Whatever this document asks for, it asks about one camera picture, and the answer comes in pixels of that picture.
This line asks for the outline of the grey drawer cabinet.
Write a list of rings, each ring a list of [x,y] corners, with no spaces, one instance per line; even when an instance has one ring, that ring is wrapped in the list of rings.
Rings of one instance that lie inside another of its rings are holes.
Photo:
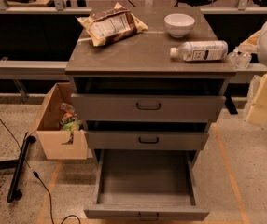
[[[226,59],[185,62],[170,57],[170,48],[180,40],[169,36],[163,19],[168,8],[137,8],[134,15],[148,30],[118,43],[95,47],[81,35],[66,66],[73,94],[148,96],[221,96],[236,73]],[[87,131],[208,133],[206,122],[142,122],[83,120]],[[184,150],[196,160],[201,150]]]

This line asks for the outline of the cardboard box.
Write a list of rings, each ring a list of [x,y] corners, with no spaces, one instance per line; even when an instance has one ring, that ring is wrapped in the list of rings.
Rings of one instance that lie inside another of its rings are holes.
[[[64,112],[61,103],[72,104],[69,83],[56,83],[46,94],[29,133],[36,133],[46,157],[49,160],[85,160],[88,146],[84,132],[64,131],[60,126]]]

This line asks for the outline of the clear pump bottle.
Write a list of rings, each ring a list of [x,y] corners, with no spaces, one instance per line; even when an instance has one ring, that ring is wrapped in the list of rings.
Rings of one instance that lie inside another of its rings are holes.
[[[241,53],[239,55],[238,67],[242,69],[247,69],[251,62],[252,55],[250,53]]]
[[[228,59],[235,67],[239,65],[239,53],[237,51],[233,51],[228,54]]]

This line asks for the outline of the white ceramic bowl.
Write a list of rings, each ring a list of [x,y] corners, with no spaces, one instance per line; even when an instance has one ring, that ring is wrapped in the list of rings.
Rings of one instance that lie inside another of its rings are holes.
[[[164,18],[165,29],[172,37],[180,38],[187,35],[192,29],[195,19],[187,14],[169,14]]]

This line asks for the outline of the top grey drawer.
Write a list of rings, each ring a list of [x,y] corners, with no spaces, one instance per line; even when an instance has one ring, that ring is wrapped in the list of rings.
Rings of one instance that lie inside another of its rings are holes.
[[[206,122],[216,121],[221,96],[148,96],[73,94],[77,115],[91,121]]]

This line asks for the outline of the middle grey drawer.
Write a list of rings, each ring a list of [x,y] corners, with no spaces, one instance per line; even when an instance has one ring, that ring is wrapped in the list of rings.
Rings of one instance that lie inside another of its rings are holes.
[[[209,134],[191,132],[87,131],[91,149],[202,150]]]

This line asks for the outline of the clear plastic water bottle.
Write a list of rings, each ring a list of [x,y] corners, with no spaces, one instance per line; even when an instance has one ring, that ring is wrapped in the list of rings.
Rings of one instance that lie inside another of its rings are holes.
[[[222,40],[184,42],[177,48],[170,48],[170,57],[185,62],[219,61],[228,53],[228,44]]]

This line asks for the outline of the green snack packet in box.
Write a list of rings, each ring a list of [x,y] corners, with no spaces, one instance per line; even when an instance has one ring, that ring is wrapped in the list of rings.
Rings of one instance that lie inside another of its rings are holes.
[[[63,111],[63,117],[60,119],[60,125],[64,131],[79,131],[81,123],[77,118],[75,108],[68,103],[61,103],[60,109]]]

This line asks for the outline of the left clear pump bottle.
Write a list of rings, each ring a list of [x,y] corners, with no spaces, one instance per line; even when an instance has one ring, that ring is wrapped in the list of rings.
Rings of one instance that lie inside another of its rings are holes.
[[[237,51],[233,51],[228,54],[228,59],[235,67],[239,65],[239,53]]]

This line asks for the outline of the bottom open grey drawer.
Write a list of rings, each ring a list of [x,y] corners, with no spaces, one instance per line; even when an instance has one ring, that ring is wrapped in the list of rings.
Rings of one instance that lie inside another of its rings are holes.
[[[171,150],[103,150],[89,219],[203,221],[190,155]]]

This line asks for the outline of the brown snack bag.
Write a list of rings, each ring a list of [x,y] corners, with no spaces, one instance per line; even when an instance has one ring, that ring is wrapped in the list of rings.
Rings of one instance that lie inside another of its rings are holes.
[[[95,47],[119,42],[148,28],[130,10],[117,3],[112,9],[77,19]]]

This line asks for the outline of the right clear pump bottle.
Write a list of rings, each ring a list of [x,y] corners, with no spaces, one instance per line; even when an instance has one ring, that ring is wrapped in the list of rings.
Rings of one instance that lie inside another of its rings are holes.
[[[252,55],[250,53],[241,53],[239,55],[238,67],[242,69],[247,69],[251,62]]]

